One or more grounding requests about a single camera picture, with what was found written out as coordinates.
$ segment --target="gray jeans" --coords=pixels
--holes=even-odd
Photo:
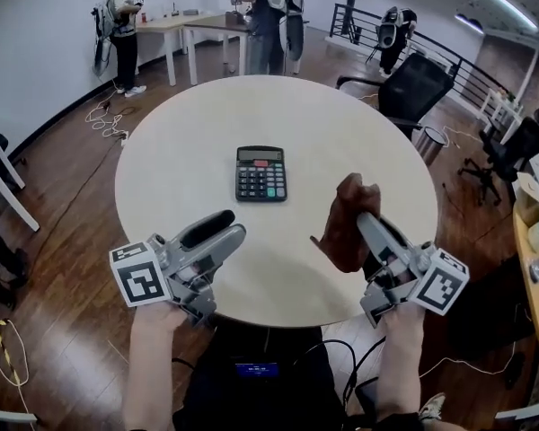
[[[284,51],[279,40],[279,30],[267,35],[248,37],[248,75],[283,75]]]

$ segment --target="gray shirt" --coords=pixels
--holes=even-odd
[[[250,31],[253,35],[267,35],[279,28],[279,19],[283,13],[272,8],[268,0],[256,0],[252,8]]]
[[[134,2],[133,0],[106,0],[108,10],[116,23],[114,37],[128,37],[136,33],[136,15],[119,13],[119,9],[125,4],[134,4]]]

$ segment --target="black and white marker cube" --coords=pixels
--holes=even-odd
[[[431,256],[431,266],[411,293],[409,300],[443,316],[469,282],[469,268],[458,259],[438,249]]]
[[[110,266],[128,306],[172,300],[155,252],[146,242],[111,251]]]

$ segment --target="white wall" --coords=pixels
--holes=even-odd
[[[101,0],[0,0],[0,132],[13,150],[72,102],[100,85],[93,75],[94,25],[90,11]],[[160,11],[199,0],[146,0]],[[163,38],[139,38],[140,58],[163,55]],[[112,63],[103,76],[115,75]]]
[[[310,21],[309,25],[329,31],[336,3],[345,4],[346,0],[305,0],[305,18]],[[379,15],[392,6],[411,8],[418,15],[419,32],[474,62],[482,36],[454,18],[460,4],[461,1],[456,0],[357,0],[356,8]]]

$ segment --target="calculator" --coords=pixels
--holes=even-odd
[[[287,199],[282,148],[254,145],[237,149],[235,198],[257,203],[276,203]]]

